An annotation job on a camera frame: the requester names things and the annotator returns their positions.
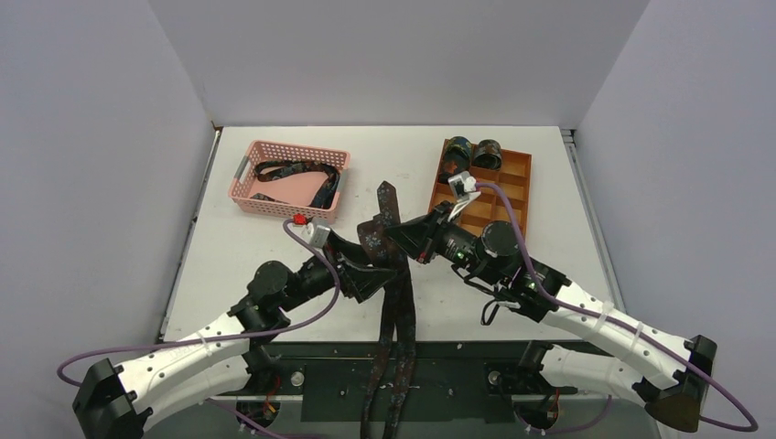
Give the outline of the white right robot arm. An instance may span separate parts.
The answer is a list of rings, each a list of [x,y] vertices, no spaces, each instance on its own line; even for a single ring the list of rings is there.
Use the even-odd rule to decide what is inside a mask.
[[[641,406],[655,421],[685,433],[701,422],[717,345],[656,329],[587,293],[563,273],[523,257],[513,225],[487,224],[479,235],[449,220],[444,201],[424,217],[387,228],[387,237],[407,256],[428,263],[451,262],[461,280],[512,308],[518,315],[562,329],[601,349],[587,354],[540,343],[517,370],[530,392],[549,385],[607,393]]]

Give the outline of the rolled dark grey tie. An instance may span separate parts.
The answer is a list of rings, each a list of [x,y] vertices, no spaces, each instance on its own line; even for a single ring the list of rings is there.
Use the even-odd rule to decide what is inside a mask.
[[[484,139],[473,148],[471,164],[489,170],[500,170],[502,164],[501,145],[494,139]]]

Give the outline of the pink perforated plastic basket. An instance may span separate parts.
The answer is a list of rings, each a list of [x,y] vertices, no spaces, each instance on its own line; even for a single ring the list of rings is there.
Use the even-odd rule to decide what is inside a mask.
[[[350,153],[266,140],[250,144],[228,197],[246,213],[336,221]]]

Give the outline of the wooden compartment tray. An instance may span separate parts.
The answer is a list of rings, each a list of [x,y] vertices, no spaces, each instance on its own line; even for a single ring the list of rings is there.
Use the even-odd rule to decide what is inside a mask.
[[[431,190],[428,204],[429,209],[432,209],[443,200],[448,200],[452,203],[456,201],[448,183],[441,184],[437,182],[444,143],[434,177],[434,185]],[[457,219],[459,226],[475,235],[479,235],[487,223],[493,220],[507,221],[511,215],[518,220],[522,234],[527,234],[532,156],[503,148],[501,148],[501,155],[502,164],[500,170],[475,167],[470,160],[468,171],[477,181],[495,184],[500,187],[512,206],[508,209],[494,190],[484,188],[481,195],[472,201]]]

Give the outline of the brown floral tie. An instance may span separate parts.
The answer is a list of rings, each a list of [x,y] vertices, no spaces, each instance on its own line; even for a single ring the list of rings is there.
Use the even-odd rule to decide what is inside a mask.
[[[378,350],[372,363],[372,372],[361,409],[360,437],[371,436],[372,403],[387,370],[392,347],[396,347],[393,387],[383,428],[384,438],[395,438],[415,373],[416,312],[407,257],[384,232],[388,226],[401,223],[396,189],[389,182],[383,181],[377,187],[376,196],[379,213],[372,220],[357,226],[358,238],[374,266],[394,269],[398,274],[383,287]]]

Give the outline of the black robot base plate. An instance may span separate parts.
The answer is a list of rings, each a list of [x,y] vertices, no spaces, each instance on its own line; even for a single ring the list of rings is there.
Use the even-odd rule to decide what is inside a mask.
[[[403,368],[392,347],[378,371],[378,347],[368,342],[280,342],[267,346],[274,365],[217,402],[264,428],[281,430],[294,409],[301,423],[482,421],[561,432],[592,428],[611,414],[607,398],[582,396],[570,385],[551,387],[524,370],[528,341],[420,342],[407,396],[394,408]]]

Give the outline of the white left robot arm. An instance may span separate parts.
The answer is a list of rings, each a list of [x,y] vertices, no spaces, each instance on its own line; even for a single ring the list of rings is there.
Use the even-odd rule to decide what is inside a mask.
[[[331,289],[363,302],[396,276],[395,269],[372,265],[363,249],[335,234],[297,271],[279,261],[261,264],[246,295],[201,329],[144,348],[135,359],[92,364],[72,404],[84,436],[141,438],[210,397],[266,391],[275,364],[264,347],[295,329],[286,312]]]

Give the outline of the rolled dark floral tie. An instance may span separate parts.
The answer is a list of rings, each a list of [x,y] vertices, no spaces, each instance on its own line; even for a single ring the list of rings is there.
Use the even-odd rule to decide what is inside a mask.
[[[473,146],[463,136],[453,136],[444,143],[436,181],[446,184],[450,177],[469,170]]]

